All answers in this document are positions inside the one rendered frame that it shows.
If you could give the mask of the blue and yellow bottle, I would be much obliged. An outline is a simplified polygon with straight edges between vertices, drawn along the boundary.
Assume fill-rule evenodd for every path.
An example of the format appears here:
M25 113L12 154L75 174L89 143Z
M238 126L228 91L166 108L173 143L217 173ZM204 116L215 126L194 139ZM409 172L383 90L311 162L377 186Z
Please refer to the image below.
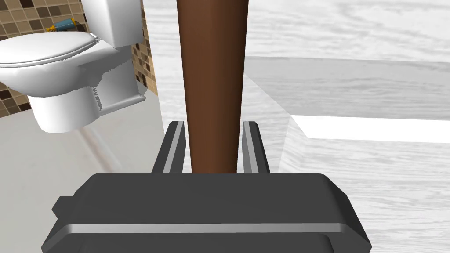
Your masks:
M68 31L70 29L76 29L77 26L78 26L77 22L73 18L69 18L54 23L49 28L46 28L46 31L48 32Z

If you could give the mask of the brown door handle bar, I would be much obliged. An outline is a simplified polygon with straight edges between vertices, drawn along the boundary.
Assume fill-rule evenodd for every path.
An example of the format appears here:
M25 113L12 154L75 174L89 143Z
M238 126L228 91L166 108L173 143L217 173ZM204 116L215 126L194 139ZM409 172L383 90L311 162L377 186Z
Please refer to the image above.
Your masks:
M193 173L236 173L249 0L176 0Z

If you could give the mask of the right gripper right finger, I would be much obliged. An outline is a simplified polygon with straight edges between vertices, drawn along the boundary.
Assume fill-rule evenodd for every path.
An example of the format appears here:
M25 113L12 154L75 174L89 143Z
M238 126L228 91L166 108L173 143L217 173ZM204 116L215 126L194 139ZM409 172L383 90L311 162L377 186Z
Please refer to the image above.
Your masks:
M255 121L243 122L242 156L244 173L270 173L259 126Z

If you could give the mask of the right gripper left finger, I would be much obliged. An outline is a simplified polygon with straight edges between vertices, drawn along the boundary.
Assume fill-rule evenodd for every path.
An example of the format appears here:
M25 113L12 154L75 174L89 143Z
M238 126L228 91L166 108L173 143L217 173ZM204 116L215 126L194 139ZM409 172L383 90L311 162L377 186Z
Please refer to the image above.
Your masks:
M184 121L172 121L164 135L152 173L182 173L186 151Z

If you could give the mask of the white wooden door leaf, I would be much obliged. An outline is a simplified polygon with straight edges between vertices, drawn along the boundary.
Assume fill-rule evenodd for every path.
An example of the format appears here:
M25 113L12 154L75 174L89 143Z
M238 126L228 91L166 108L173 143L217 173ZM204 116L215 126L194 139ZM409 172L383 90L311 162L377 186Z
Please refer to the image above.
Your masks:
M371 253L450 253L450 0L249 0L242 119L322 173Z

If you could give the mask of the white toilet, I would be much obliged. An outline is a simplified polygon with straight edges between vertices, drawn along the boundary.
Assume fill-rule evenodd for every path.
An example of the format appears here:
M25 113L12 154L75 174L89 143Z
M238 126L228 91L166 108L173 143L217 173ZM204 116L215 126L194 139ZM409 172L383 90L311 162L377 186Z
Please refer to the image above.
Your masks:
M143 102L132 45L144 40L140 0L81 0L89 32L0 41L0 82L28 97L39 127L65 133Z

